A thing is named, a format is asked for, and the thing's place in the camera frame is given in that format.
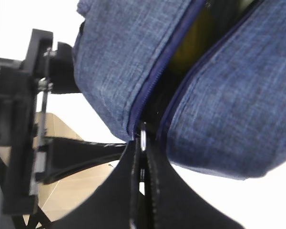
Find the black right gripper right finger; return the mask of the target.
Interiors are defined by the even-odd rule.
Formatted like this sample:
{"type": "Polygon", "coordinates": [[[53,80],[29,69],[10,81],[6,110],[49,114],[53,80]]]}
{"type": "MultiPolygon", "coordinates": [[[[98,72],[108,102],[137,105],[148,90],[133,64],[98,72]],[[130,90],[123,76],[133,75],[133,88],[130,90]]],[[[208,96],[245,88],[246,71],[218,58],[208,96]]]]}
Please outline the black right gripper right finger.
{"type": "Polygon", "coordinates": [[[156,143],[146,147],[155,229],[241,229],[178,175],[156,143]]]}

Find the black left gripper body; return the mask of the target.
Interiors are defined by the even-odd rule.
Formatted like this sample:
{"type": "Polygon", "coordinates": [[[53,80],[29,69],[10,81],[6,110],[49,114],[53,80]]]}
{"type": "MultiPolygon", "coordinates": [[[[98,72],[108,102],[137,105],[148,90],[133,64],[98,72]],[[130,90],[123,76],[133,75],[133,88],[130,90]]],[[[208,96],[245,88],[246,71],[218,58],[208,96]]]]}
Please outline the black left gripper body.
{"type": "Polygon", "coordinates": [[[28,215],[37,210],[33,140],[41,127],[35,124],[37,95],[46,91],[47,52],[53,33],[33,29],[23,61],[0,58],[0,146],[10,147],[3,188],[2,212],[28,215]]]}

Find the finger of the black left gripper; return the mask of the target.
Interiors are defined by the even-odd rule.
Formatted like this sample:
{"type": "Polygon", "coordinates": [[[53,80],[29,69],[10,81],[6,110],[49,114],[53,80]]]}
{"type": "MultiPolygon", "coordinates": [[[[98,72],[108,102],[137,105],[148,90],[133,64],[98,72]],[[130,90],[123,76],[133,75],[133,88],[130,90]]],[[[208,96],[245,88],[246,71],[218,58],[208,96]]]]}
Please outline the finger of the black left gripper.
{"type": "Polygon", "coordinates": [[[57,49],[50,57],[49,76],[52,94],[80,93],[74,78],[72,47],[69,44],[57,43],[57,49]]]}
{"type": "Polygon", "coordinates": [[[42,153],[41,172],[35,180],[45,185],[86,169],[119,160],[126,143],[96,143],[64,137],[46,137],[38,148],[42,153]]]}

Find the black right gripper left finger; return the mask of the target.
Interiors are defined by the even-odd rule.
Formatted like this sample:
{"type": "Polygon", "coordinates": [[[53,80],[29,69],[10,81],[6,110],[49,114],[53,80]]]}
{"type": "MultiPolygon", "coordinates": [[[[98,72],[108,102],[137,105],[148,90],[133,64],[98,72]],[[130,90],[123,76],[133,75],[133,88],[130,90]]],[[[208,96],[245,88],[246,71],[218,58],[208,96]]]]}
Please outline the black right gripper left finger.
{"type": "Polygon", "coordinates": [[[140,141],[127,144],[115,169],[82,204],[53,229],[140,229],[140,141]]]}

